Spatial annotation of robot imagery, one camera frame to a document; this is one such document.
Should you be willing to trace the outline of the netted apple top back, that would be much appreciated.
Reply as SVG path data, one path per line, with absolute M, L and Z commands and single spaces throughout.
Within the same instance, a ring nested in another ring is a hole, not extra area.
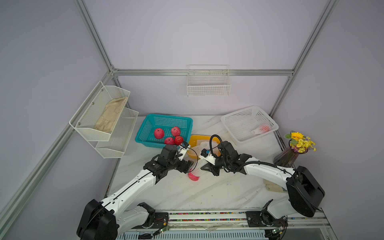
M 190 178 L 190 180 L 196 182 L 196 181 L 199 180 L 200 175 L 198 173 L 196 173 L 196 172 L 190 172 L 190 173 L 188 173 L 188 177 Z

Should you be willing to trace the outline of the netted red apple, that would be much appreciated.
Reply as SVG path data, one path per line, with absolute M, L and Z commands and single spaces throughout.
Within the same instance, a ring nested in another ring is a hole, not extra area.
M 165 136 L 164 130 L 161 128 L 157 128 L 154 130 L 155 139 L 162 139 Z
M 168 137 L 168 138 L 166 138 L 164 140 L 164 144 L 166 144 L 166 145 L 174 145 L 175 144 L 175 140 L 172 137 Z

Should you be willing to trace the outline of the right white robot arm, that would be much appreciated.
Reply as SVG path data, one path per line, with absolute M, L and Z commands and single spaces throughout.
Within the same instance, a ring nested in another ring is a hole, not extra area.
M 264 218 L 280 219 L 283 216 L 300 214 L 312 218 L 319 210 L 325 191 L 311 172 L 302 166 L 286 168 L 258 160 L 249 154 L 238 154 L 232 144 L 224 141 L 218 145 L 220 156 L 212 150 L 202 150 L 199 159 L 205 160 L 202 170 L 220 175 L 220 170 L 260 177 L 287 191 L 287 195 L 268 201 L 261 215 Z

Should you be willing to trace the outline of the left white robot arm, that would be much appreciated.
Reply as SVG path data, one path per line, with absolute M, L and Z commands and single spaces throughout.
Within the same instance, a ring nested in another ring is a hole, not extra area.
M 155 221 L 155 209 L 146 203 L 128 207 L 146 190 L 167 176 L 171 170 L 188 173 L 192 161 L 184 159 L 189 144 L 166 145 L 160 154 L 147 162 L 143 169 L 121 189 L 101 201 L 91 200 L 84 209 L 77 236 L 81 240 L 115 240 L 137 226 L 150 227 Z

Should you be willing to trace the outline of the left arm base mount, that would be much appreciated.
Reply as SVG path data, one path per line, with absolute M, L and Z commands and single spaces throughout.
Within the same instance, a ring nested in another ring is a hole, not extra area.
M 168 224 L 170 216 L 168 212 L 157 212 L 144 202 L 138 204 L 138 207 L 144 208 L 148 213 L 148 217 L 142 225 L 136 226 L 135 229 L 160 229 Z

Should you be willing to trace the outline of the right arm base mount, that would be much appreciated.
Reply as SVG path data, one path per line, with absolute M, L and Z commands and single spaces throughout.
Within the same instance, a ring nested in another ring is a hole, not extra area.
M 285 217 L 276 219 L 268 212 L 268 206 L 273 200 L 269 200 L 260 211 L 247 211 L 246 219 L 249 227 L 276 227 L 274 234 L 283 232 L 287 229 L 287 221 Z

